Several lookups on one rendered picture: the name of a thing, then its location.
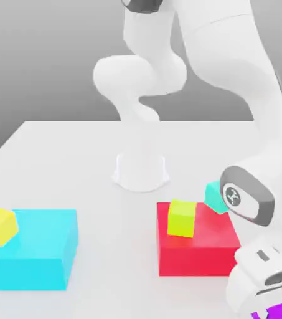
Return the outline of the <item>small lime cube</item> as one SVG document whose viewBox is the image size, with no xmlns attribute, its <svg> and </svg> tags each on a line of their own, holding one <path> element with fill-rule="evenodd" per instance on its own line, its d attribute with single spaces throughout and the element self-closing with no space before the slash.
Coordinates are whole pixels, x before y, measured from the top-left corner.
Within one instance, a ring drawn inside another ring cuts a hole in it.
<svg viewBox="0 0 282 319">
<path fill-rule="evenodd" d="M 173 199 L 168 210 L 167 234 L 193 238 L 196 207 L 196 202 Z"/>
</svg>

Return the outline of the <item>small teal cube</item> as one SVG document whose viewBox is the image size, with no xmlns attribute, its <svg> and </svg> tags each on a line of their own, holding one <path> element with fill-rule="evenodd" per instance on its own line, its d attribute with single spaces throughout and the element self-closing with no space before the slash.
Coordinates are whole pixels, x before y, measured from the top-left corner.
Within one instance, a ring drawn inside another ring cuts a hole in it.
<svg viewBox="0 0 282 319">
<path fill-rule="evenodd" d="M 204 203 L 217 214 L 225 214 L 228 212 L 228 207 L 225 205 L 220 192 L 219 180 L 206 185 Z"/>
</svg>

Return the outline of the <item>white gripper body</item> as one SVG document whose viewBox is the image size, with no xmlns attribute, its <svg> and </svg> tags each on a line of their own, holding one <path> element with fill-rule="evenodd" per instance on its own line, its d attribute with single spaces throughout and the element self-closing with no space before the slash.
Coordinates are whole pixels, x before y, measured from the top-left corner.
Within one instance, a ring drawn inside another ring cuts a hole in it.
<svg viewBox="0 0 282 319">
<path fill-rule="evenodd" d="M 274 288 L 259 287 L 236 265 L 228 278 L 226 299 L 239 319 L 251 319 L 254 312 L 265 319 L 267 309 L 282 304 L 282 284 Z"/>
</svg>

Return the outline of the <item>large cyan box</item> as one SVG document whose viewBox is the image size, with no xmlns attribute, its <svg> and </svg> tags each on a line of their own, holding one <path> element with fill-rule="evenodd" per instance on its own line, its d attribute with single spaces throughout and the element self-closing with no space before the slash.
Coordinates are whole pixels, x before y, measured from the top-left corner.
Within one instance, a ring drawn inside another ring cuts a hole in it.
<svg viewBox="0 0 282 319">
<path fill-rule="evenodd" d="M 78 247 L 74 209 L 16 209 L 19 232 L 0 247 L 0 291 L 64 291 Z"/>
</svg>

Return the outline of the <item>large red box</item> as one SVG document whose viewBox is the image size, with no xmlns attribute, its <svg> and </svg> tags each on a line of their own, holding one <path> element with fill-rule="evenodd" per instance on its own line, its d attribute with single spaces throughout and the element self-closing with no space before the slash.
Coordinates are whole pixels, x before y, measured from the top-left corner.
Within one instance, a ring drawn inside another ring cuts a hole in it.
<svg viewBox="0 0 282 319">
<path fill-rule="evenodd" d="M 156 204 L 156 236 L 160 276 L 228 276 L 236 265 L 235 252 L 240 241 L 227 213 L 217 214 L 197 204 L 194 236 L 167 234 L 170 204 Z"/>
</svg>

